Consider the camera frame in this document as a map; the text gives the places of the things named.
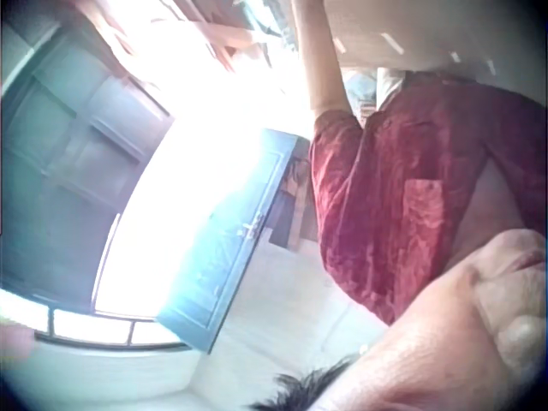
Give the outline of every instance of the red shirt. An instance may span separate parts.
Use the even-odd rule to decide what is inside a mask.
[[[447,264],[488,158],[524,224],[546,233],[546,111],[476,83],[416,81],[362,129],[329,111],[311,147],[325,269],[393,323]]]

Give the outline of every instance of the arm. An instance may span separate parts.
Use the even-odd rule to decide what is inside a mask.
[[[315,118],[328,110],[352,113],[335,53],[324,0],[292,0],[310,108]]]

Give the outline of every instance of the blue door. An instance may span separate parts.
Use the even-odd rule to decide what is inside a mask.
[[[235,297],[298,139],[273,130],[263,130],[258,137],[261,144],[251,172],[201,224],[182,259],[168,303],[157,317],[186,344],[207,353]]]

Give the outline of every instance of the black hair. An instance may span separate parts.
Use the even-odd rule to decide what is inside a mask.
[[[344,359],[331,368],[312,371],[301,379],[278,375],[275,380],[282,386],[275,399],[256,402],[249,406],[253,411],[306,411],[352,363]]]

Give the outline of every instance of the person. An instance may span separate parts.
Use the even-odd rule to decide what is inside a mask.
[[[545,370],[545,108],[415,73],[362,129],[324,2],[293,9],[316,117],[321,257],[390,328],[357,360],[280,376],[277,397],[251,409],[507,407]]]

